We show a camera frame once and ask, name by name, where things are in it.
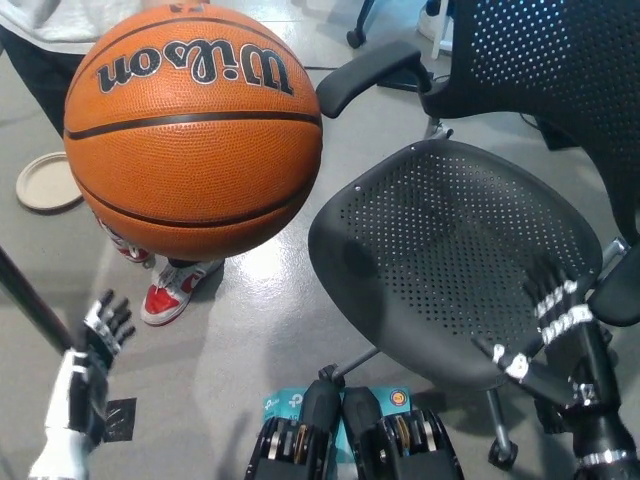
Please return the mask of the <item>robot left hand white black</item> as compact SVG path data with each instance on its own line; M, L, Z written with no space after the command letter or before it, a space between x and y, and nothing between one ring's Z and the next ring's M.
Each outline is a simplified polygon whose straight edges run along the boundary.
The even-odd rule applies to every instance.
M88 458L103 440L109 373L132 337L129 300L108 289L90 306L78 342L60 363L44 423L45 444L30 479L87 479Z

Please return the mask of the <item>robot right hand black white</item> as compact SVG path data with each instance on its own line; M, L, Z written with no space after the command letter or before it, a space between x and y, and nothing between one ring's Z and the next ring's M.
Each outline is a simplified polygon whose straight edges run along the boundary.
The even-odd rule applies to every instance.
M524 290L533 305L533 347L546 361L474 336L472 342L506 377L545 401L573 437L583 467L637 459L636 443L621 420L621 396L600 324L578 283L547 256L535 259Z

